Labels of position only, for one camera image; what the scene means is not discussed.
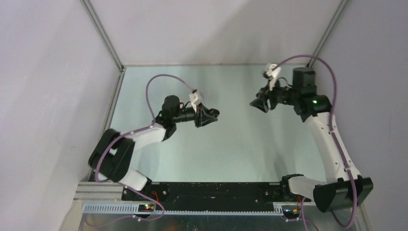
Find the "black earbud charging case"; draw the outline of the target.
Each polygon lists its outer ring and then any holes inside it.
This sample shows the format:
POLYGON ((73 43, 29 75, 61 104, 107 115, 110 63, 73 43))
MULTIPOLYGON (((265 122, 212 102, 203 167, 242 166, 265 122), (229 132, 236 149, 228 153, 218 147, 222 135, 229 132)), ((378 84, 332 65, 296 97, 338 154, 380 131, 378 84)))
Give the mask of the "black earbud charging case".
POLYGON ((209 109, 208 112, 213 118, 218 118, 218 116, 220 115, 220 111, 214 108, 209 109))

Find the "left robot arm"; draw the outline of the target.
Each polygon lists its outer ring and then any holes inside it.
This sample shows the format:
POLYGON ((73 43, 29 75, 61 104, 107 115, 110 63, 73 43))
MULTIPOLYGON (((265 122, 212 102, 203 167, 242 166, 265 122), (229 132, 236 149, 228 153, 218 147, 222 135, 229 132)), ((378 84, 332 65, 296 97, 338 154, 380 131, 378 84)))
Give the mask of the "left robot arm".
POLYGON ((167 96, 153 123, 146 127, 125 133, 112 128, 106 130, 88 160, 95 176, 134 189, 134 195, 140 200, 149 199, 151 180, 130 167, 133 152, 169 139, 176 132, 177 123, 192 121, 200 128, 218 120, 220 112, 204 106, 198 93, 191 93, 189 97, 191 106, 187 107, 179 97, 167 96))

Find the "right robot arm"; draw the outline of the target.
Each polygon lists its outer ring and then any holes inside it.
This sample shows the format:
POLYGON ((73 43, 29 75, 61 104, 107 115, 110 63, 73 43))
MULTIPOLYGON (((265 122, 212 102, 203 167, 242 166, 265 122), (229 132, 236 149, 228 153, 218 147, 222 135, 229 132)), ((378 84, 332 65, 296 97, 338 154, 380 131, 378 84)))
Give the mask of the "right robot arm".
POLYGON ((310 67, 293 69, 288 86, 279 82, 281 67, 268 64, 263 76, 268 80, 250 105, 267 113, 278 104, 293 106, 316 143, 325 170, 325 181, 312 180, 302 174, 282 177, 280 196, 292 201, 297 196, 315 202, 319 211, 334 212, 359 207, 373 190, 371 178, 364 178, 356 168, 337 133, 332 104, 326 95, 319 95, 315 70, 310 67))

